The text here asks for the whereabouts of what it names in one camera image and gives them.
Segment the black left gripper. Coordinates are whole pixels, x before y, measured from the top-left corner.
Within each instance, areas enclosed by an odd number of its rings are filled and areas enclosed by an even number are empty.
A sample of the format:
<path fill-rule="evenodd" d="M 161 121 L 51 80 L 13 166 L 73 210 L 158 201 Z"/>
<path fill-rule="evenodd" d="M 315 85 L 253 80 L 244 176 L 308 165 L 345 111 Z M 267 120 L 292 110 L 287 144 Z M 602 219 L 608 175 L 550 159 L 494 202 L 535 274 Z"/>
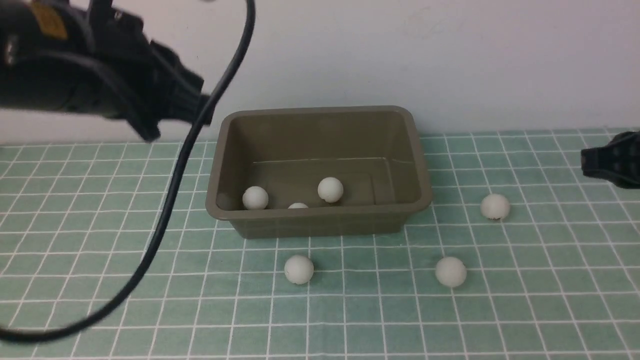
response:
<path fill-rule="evenodd" d="M 196 122 L 210 99 L 204 79 L 171 48 L 149 41 L 140 16 L 111 0 L 86 7 L 67 0 L 65 12 L 78 35 L 67 112 L 126 120 L 145 142 L 160 138 L 159 118 Z"/>

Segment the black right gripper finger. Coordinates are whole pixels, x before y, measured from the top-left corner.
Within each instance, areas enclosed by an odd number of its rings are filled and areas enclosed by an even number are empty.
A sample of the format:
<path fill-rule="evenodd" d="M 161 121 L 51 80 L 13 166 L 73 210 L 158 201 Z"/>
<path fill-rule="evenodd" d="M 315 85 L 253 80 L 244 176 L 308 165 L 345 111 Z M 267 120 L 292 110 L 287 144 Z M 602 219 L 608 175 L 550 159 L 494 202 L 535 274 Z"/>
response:
<path fill-rule="evenodd" d="M 622 189 L 640 189 L 640 133 L 621 132 L 605 146 L 580 151 L 585 177 L 604 180 Z"/>

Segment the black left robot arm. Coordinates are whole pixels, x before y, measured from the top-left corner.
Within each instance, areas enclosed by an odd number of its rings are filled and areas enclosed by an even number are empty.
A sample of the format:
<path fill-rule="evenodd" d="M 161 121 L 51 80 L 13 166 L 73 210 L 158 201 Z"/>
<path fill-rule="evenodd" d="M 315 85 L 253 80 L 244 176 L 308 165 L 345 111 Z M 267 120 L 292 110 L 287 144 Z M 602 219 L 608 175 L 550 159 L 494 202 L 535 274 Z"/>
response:
<path fill-rule="evenodd" d="M 1 2 L 1 107 L 126 122 L 146 142 L 160 122 L 211 124 L 204 80 L 110 0 Z"/>

